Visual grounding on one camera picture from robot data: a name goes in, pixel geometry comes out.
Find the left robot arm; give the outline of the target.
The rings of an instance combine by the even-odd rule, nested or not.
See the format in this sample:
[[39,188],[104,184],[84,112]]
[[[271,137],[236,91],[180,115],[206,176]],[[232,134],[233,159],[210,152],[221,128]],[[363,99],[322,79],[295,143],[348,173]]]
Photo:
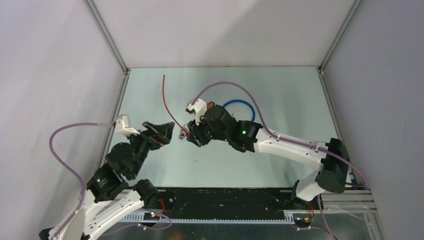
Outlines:
[[148,179],[139,180],[115,204],[111,203],[129,187],[128,181],[137,177],[148,153],[171,142],[175,124],[146,121],[142,124],[146,129],[140,131],[121,116],[113,125],[128,142],[113,146],[105,164],[87,183],[77,177],[82,189],[76,207],[57,226],[41,230],[41,240],[97,240],[124,217],[142,208],[158,208],[156,216],[163,216],[165,202]]

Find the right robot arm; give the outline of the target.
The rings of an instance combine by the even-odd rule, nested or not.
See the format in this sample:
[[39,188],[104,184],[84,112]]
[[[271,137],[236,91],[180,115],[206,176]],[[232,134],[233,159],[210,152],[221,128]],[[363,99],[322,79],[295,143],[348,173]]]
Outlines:
[[236,120],[220,105],[212,107],[189,104],[186,111],[194,114],[187,124],[187,141],[198,147],[210,141],[223,141],[236,151],[272,154],[301,163],[313,171],[295,182],[291,204],[304,209],[324,192],[341,194],[346,188],[349,166],[339,158],[347,158],[343,143],[336,138],[330,142],[306,141],[300,138],[266,131],[257,122]]

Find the blue cable lock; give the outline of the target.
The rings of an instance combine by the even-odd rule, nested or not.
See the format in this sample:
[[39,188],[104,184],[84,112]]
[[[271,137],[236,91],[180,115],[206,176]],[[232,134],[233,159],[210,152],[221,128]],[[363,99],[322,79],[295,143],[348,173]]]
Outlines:
[[245,120],[254,122],[257,114],[253,105],[243,99],[232,99],[222,105],[224,108],[229,109],[232,117],[244,117]]

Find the silver key bunch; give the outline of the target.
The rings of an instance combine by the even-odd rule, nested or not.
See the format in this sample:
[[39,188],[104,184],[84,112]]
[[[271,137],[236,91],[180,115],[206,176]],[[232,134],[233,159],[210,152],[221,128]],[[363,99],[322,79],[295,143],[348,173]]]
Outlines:
[[182,132],[180,132],[178,138],[180,140],[186,139],[187,138],[187,134],[184,131],[182,131]]

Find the orange black padlock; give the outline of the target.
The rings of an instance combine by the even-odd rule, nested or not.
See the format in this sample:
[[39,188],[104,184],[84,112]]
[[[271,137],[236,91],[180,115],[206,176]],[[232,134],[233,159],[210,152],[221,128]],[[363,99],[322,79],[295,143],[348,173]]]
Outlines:
[[214,103],[214,102],[210,102],[210,103],[208,103],[208,104],[207,104],[207,109],[212,108],[214,105],[215,105],[215,103]]

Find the red cable padlock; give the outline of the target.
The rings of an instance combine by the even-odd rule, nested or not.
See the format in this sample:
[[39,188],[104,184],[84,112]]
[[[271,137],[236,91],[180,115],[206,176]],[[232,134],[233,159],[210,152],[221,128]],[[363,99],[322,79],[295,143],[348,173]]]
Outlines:
[[179,119],[176,117],[173,109],[173,104],[170,102],[168,95],[167,95],[167,74],[165,72],[162,73],[162,79],[161,79],[161,99],[163,106],[165,108],[166,113],[172,120],[172,122],[175,123],[175,125],[178,127],[180,132],[185,132],[187,137],[189,136],[189,131],[187,128],[184,127],[183,124],[179,121]]

